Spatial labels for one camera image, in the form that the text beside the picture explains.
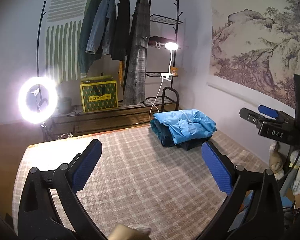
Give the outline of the grey plaid long coat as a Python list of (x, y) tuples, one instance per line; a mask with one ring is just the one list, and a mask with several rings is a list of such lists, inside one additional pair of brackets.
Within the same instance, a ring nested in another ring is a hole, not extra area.
[(123, 103), (137, 105), (145, 100), (147, 48), (150, 37), (148, 0), (137, 0), (130, 32)]

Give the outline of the beige plaid bed cover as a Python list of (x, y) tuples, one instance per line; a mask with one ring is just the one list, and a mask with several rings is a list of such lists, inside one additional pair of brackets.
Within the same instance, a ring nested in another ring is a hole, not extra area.
[(77, 196), (105, 235), (124, 224), (151, 228), (151, 239), (195, 239), (226, 197), (200, 147), (164, 147), (149, 126), (140, 126), (28, 146), (14, 183), (14, 222), (30, 168), (54, 170), (93, 139), (102, 143), (102, 155)]

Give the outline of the light blue striped garment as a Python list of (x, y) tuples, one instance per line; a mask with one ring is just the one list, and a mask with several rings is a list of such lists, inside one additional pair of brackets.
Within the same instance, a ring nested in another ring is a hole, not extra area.
[(168, 128), (175, 145), (209, 138), (217, 131), (216, 123), (197, 109), (154, 113), (153, 116), (154, 120)]

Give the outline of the dark teal folded garment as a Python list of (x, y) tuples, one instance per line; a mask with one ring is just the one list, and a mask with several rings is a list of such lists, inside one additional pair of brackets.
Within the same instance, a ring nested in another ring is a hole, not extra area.
[(179, 144), (175, 144), (172, 138), (172, 134), (169, 128), (161, 124), (157, 119), (150, 121), (152, 131), (157, 135), (163, 147), (174, 147), (182, 148), (183, 150), (189, 151), (193, 148), (201, 146), (204, 142), (208, 141), (212, 137), (201, 138), (201, 139), (191, 139)]

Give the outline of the dark green hanging jacket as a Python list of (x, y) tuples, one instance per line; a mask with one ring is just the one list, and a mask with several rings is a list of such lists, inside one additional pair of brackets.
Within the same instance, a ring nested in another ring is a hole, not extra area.
[(94, 18), (102, 0), (90, 0), (88, 8), (83, 18), (81, 33), (78, 42), (78, 65), (80, 68), (80, 78), (87, 77), (88, 70), (94, 61), (102, 56), (102, 48), (99, 48), (96, 54), (86, 53), (86, 47), (90, 37)]

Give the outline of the small brown teddy bear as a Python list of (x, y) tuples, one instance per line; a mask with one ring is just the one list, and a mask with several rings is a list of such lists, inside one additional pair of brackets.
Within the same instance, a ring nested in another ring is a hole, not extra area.
[(172, 76), (178, 76), (178, 68), (177, 67), (171, 67), (170, 72)]

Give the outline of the black hanging coat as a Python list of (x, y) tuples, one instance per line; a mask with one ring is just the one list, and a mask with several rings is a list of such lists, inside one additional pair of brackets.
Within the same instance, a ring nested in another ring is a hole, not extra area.
[(130, 30), (130, 0), (119, 0), (111, 59), (124, 61)]

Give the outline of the landscape painting wall tapestry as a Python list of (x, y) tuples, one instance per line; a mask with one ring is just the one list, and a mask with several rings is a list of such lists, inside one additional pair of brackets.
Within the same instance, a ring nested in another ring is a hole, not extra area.
[(209, 72), (295, 107), (300, 0), (287, 0), (283, 10), (234, 12), (223, 25), (213, 27)]

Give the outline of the yellow green patterned box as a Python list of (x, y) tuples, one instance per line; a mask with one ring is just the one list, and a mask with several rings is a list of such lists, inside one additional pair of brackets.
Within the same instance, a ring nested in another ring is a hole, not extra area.
[(80, 84), (84, 113), (107, 111), (118, 107), (117, 81)]

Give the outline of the blue denim hanging jacket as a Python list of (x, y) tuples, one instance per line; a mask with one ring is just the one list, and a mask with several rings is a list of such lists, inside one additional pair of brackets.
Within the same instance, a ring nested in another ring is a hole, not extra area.
[(103, 55), (111, 54), (116, 23), (115, 0), (102, 0), (98, 6), (85, 52), (96, 54), (102, 48)]

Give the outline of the dark round pot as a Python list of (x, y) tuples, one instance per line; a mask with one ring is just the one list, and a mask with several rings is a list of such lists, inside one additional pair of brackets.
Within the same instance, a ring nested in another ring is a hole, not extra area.
[(60, 114), (69, 114), (72, 112), (72, 100), (69, 97), (58, 99), (58, 112)]

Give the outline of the plush toy beside bed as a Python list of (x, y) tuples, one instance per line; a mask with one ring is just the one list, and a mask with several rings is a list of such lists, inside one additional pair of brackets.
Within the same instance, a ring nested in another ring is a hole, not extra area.
[(274, 141), (269, 148), (269, 168), (272, 170), (276, 180), (282, 179), (285, 175), (283, 170), (284, 163), (279, 149), (280, 145), (277, 141)]

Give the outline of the green striped wall art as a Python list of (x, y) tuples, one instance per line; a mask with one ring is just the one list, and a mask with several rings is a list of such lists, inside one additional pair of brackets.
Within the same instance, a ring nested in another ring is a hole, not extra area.
[(45, 28), (45, 73), (56, 83), (78, 80), (78, 42), (90, 0), (50, 0)]

